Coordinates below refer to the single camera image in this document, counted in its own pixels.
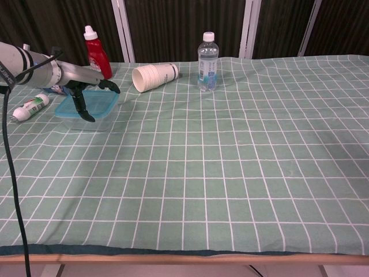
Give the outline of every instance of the floor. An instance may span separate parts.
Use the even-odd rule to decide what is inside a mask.
[[[264,277],[325,277],[316,265],[254,265]],[[44,265],[32,265],[32,277],[53,277],[43,275]],[[366,277],[369,267],[329,267],[329,277]],[[23,265],[0,266],[0,277],[24,276]],[[61,277],[258,277],[244,265],[66,265]]]

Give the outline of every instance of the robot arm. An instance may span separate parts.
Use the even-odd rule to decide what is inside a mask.
[[[51,61],[30,73],[19,75],[24,70],[48,58],[46,55],[0,42],[0,61],[14,76],[18,76],[16,78],[17,84],[27,84],[38,88],[49,88],[53,85],[68,87],[71,90],[77,112],[86,121],[95,121],[86,109],[82,94],[87,86],[98,85],[101,89],[108,88],[120,93],[118,86],[105,80],[100,72],[62,61]]]

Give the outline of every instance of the black cable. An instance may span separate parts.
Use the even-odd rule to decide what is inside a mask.
[[[253,267],[251,264],[248,265],[251,267],[260,277],[264,277],[255,267]]]
[[[20,74],[18,74],[16,76],[16,80],[22,79],[27,73],[34,71],[35,69],[57,59],[58,57],[60,57],[63,54],[62,51],[60,51],[59,53],[57,53],[54,56],[49,57],[48,59],[46,59],[45,61],[32,66],[31,68],[21,72]],[[9,95],[11,93],[11,88],[9,87],[5,94],[4,94],[4,101],[3,101],[3,106],[2,106],[2,137],[4,140],[4,148],[5,148],[5,153],[6,153],[6,158],[7,158],[7,163],[9,164],[9,170],[10,170],[10,176],[12,178],[12,185],[13,185],[13,198],[14,198],[14,206],[16,209],[16,214],[17,214],[17,219],[18,219],[18,224],[19,224],[19,229],[21,231],[21,236],[22,236],[22,243],[23,243],[23,251],[24,251],[24,264],[25,264],[25,272],[26,272],[26,276],[27,277],[31,277],[31,266],[29,263],[29,250],[28,250],[28,243],[27,243],[27,235],[25,233],[25,228],[24,228],[24,223],[23,223],[23,218],[22,218],[22,213],[21,213],[21,208],[19,205],[19,196],[18,196],[18,185],[17,185],[17,176],[16,176],[16,171],[14,169],[14,164],[13,164],[13,159],[12,159],[12,154],[10,153],[10,147],[9,147],[9,139],[7,137],[7,126],[6,126],[6,116],[7,116],[7,104],[9,101]]]
[[[4,140],[4,147],[5,147],[7,162],[9,164],[10,175],[12,176],[14,206],[16,207],[16,214],[17,214],[19,229],[21,229],[21,235],[22,235],[22,241],[23,241],[25,272],[26,272],[27,277],[31,277],[31,268],[29,266],[29,252],[28,252],[27,236],[25,234],[21,208],[19,206],[17,176],[16,176],[16,171],[14,170],[13,159],[10,153],[9,140],[7,137],[6,115],[7,115],[7,103],[9,100],[9,95],[10,95],[10,88],[6,91],[4,95],[4,103],[2,106],[2,137]]]

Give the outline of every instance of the water bottle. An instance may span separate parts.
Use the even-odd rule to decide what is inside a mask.
[[[214,33],[205,32],[204,42],[198,47],[198,81],[201,91],[214,91],[217,85],[218,45],[214,42]]]

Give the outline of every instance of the blue container lid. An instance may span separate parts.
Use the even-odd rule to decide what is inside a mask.
[[[114,91],[83,91],[86,109],[94,118],[104,118],[114,108],[119,95]],[[68,95],[56,108],[57,117],[80,118],[72,96]]]

